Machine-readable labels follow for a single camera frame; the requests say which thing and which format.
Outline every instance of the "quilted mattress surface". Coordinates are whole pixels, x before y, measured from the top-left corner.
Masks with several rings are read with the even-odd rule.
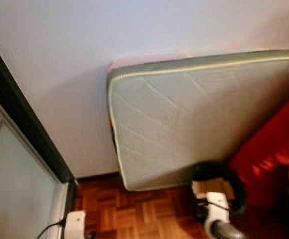
[[[189,183],[198,162],[229,158],[288,96],[289,51],[112,70],[109,109],[125,187]]]

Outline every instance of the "red fabric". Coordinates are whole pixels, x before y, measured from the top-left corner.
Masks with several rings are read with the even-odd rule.
[[[288,183],[289,101],[230,162],[244,183],[247,203],[274,206]]]

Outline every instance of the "parquet floor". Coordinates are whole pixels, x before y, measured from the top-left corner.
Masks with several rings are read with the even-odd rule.
[[[97,239],[208,238],[190,214],[188,187],[128,192],[112,176],[80,183],[75,209],[86,212],[87,234],[97,226]]]

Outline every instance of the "door frame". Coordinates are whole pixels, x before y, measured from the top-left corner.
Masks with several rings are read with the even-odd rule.
[[[34,110],[0,56],[0,105],[59,179],[68,183],[65,213],[74,208],[76,181]]]

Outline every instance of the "electrical cord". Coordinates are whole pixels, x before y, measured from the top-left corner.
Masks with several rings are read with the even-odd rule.
[[[224,210],[227,210],[227,211],[230,212],[230,209],[229,209],[229,208],[223,207],[223,206],[221,206],[221,205],[219,205],[219,204],[217,204],[217,203],[213,203],[213,202],[210,202],[210,201],[207,201],[207,203],[208,203],[208,204],[213,204],[213,205],[215,205],[215,206],[217,206],[217,207],[219,207],[219,208],[221,208],[221,209],[224,209]]]
[[[66,218],[62,218],[59,222],[57,223],[53,223],[53,224],[50,224],[48,226],[46,226],[42,231],[41,233],[38,235],[38,237],[36,237],[36,239],[39,239],[41,237],[41,235],[44,234],[45,231],[47,231],[50,227],[52,226],[55,226],[55,225],[60,225],[60,226],[64,226],[66,224]]]

